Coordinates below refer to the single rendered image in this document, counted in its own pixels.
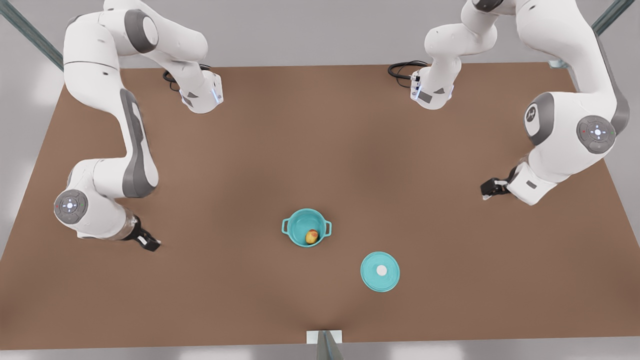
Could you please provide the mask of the silver frame post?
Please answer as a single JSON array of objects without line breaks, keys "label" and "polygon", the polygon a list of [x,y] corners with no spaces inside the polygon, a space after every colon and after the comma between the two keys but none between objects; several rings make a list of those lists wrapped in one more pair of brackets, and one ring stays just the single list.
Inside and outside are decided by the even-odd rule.
[{"label": "silver frame post", "polygon": [[316,345],[316,360],[345,360],[338,347],[343,343],[342,330],[308,330],[306,343]]},{"label": "silver frame post", "polygon": [[602,14],[590,26],[597,39],[636,2],[636,0],[613,0]]},{"label": "silver frame post", "polygon": [[60,71],[64,70],[62,53],[9,0],[0,0],[0,15]]}]

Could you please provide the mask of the teal pot lid white knob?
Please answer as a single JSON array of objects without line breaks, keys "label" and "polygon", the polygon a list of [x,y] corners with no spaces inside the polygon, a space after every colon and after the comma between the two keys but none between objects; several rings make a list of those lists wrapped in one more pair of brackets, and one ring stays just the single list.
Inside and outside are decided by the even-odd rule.
[{"label": "teal pot lid white knob", "polygon": [[363,283],[372,291],[389,292],[400,280],[400,266],[397,260],[384,251],[373,251],[361,262],[359,273]]}]

